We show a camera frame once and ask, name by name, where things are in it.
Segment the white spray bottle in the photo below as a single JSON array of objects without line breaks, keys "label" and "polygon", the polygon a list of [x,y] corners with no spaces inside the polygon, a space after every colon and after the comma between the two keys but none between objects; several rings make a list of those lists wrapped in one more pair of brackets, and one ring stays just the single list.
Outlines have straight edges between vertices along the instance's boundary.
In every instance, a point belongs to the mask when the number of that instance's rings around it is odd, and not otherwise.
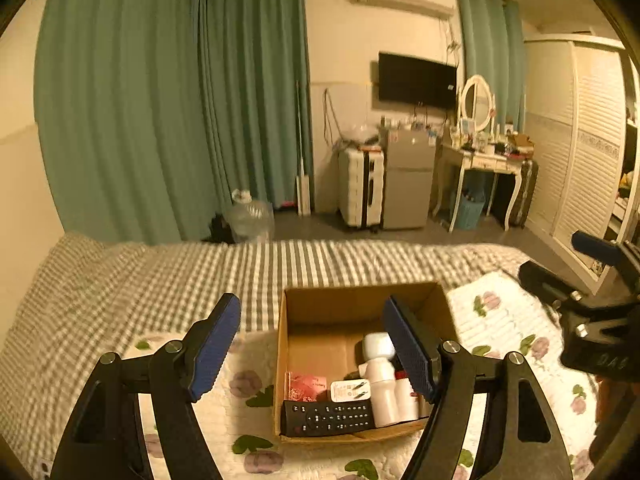
[{"label": "white spray bottle", "polygon": [[371,406],[376,428],[393,426],[399,422],[395,396],[395,347],[386,332],[365,334],[362,341],[364,362],[359,367],[360,376],[367,379],[371,389]]}]

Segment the white bottle red cap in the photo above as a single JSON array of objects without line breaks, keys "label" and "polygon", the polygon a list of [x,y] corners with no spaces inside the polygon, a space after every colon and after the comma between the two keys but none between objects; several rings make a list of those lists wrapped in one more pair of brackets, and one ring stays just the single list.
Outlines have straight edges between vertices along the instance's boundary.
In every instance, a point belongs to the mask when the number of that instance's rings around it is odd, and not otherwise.
[{"label": "white bottle red cap", "polygon": [[405,370],[395,373],[395,399],[400,422],[412,422],[419,418],[419,398],[414,392]]}]

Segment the small white label box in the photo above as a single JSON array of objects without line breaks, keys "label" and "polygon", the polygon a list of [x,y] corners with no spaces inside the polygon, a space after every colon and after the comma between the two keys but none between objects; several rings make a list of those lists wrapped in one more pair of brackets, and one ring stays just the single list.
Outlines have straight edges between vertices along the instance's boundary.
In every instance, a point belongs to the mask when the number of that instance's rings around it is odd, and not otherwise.
[{"label": "small white label box", "polygon": [[331,382],[330,399],[335,403],[357,402],[371,399],[371,385],[367,379],[349,379]]}]

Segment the blue waste basket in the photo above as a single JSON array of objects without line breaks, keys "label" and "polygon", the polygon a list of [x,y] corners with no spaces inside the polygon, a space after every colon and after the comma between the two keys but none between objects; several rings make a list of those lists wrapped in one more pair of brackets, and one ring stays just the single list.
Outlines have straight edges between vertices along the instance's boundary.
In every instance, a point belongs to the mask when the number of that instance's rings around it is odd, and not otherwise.
[{"label": "blue waste basket", "polygon": [[480,216],[485,207],[485,197],[470,197],[462,195],[454,227],[457,230],[473,231],[480,222]]}]

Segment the brown cardboard box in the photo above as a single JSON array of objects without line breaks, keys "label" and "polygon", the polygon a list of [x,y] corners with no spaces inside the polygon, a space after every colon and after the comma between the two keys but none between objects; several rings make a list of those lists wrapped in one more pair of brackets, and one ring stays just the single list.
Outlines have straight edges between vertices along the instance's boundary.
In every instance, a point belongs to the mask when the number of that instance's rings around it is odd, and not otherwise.
[{"label": "brown cardboard box", "polygon": [[372,443],[410,436],[425,428],[422,418],[356,434],[304,437],[288,436],[281,424],[288,373],[320,376],[328,382],[353,373],[363,362],[363,336],[384,330],[383,308],[390,296],[409,307],[437,336],[457,338],[446,294],[436,282],[288,287],[282,292],[273,379],[273,430],[280,441],[294,445]]}]

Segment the grey checkered bed sheet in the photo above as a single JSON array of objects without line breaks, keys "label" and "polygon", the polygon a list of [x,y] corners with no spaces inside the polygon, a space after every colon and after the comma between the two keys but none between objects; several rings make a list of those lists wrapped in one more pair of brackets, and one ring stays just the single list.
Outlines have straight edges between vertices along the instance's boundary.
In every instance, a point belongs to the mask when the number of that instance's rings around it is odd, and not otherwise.
[{"label": "grey checkered bed sheet", "polygon": [[270,244],[104,245],[67,235],[40,266],[1,351],[1,433],[20,464],[46,478],[99,356],[143,356],[181,336],[224,292],[241,299],[239,335],[196,414],[227,479],[396,479],[416,436],[380,443],[287,445],[271,429],[282,292],[436,282],[468,349],[523,350],[538,302],[515,281],[525,255],[499,245],[379,240]]}]

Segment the red packet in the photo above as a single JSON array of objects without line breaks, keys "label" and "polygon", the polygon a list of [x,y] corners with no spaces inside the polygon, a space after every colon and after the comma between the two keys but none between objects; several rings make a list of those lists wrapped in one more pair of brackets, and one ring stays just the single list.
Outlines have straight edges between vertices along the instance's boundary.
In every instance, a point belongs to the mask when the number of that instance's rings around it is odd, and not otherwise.
[{"label": "red packet", "polygon": [[285,399],[295,402],[319,402],[328,398],[328,382],[322,376],[287,372],[285,390]]}]

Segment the black remote control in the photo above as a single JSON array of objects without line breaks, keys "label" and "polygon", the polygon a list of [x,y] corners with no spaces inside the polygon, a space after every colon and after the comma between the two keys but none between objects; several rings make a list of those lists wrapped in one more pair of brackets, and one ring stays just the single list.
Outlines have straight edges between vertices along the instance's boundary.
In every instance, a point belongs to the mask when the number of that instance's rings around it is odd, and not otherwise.
[{"label": "black remote control", "polygon": [[281,434],[285,437],[333,437],[374,428],[369,400],[343,403],[287,400],[282,405]]}]

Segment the oval vanity mirror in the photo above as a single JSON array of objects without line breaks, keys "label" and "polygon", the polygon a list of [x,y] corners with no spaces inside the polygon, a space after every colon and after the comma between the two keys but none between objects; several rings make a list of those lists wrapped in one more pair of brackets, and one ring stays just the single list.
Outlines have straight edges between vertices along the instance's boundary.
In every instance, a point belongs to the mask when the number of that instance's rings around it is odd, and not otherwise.
[{"label": "oval vanity mirror", "polygon": [[472,75],[459,93],[458,126],[463,133],[487,131],[496,116],[494,92],[482,75]]}]

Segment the white suitcase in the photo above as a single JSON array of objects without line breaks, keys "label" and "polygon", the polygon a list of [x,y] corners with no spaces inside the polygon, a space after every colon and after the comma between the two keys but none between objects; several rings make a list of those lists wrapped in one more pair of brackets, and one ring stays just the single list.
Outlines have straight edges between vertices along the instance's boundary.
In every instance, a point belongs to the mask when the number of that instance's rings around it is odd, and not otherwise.
[{"label": "white suitcase", "polygon": [[346,226],[377,228],[382,223],[384,153],[345,148],[338,154],[338,210]]}]

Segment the white mop pole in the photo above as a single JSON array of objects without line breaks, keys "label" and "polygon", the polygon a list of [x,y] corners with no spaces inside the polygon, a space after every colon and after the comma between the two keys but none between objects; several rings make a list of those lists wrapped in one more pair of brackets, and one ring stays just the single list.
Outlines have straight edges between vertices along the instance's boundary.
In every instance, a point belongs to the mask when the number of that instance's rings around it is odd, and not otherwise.
[{"label": "white mop pole", "polygon": [[311,215],[310,203],[310,184],[309,176],[306,174],[305,154],[303,147],[303,124],[302,124],[302,97],[300,96],[299,82],[295,83],[296,89],[296,131],[297,131],[297,153],[298,153],[298,169],[296,174],[296,200],[297,213],[301,217]]}]

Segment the green curtain right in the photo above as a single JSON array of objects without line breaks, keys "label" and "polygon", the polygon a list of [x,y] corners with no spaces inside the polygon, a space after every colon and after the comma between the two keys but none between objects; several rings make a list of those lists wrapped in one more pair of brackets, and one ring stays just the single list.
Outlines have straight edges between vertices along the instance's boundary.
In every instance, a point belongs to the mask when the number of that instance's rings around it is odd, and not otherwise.
[{"label": "green curtain right", "polygon": [[496,124],[523,128],[526,50],[514,0],[457,0],[465,76],[483,76],[496,98]]}]

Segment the green curtain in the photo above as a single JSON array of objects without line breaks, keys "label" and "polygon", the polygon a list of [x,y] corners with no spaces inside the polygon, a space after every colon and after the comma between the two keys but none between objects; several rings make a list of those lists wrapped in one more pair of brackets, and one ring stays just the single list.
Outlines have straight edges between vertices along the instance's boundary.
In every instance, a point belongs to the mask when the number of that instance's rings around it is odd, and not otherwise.
[{"label": "green curtain", "polygon": [[496,124],[523,128],[526,50],[514,0],[457,0],[465,76],[483,76],[496,98]]},{"label": "green curtain", "polygon": [[62,227],[201,240],[236,188],[295,200],[312,168],[305,0],[47,0],[35,118]]}]

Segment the green curtain left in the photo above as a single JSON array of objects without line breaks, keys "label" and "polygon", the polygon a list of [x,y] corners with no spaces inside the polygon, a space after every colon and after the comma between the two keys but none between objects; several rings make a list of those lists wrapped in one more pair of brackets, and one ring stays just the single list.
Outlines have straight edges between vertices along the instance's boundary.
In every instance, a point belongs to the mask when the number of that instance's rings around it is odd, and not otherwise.
[{"label": "green curtain left", "polygon": [[62,227],[201,240],[236,188],[295,200],[312,168],[305,0],[47,0],[35,118]]}]

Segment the black wall television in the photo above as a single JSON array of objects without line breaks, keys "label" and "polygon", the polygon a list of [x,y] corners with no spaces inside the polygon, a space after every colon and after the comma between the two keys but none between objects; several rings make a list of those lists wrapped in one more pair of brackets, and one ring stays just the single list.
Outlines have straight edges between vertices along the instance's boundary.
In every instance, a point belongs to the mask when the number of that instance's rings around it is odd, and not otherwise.
[{"label": "black wall television", "polygon": [[378,98],[383,102],[453,110],[457,101],[457,67],[380,52]]}]

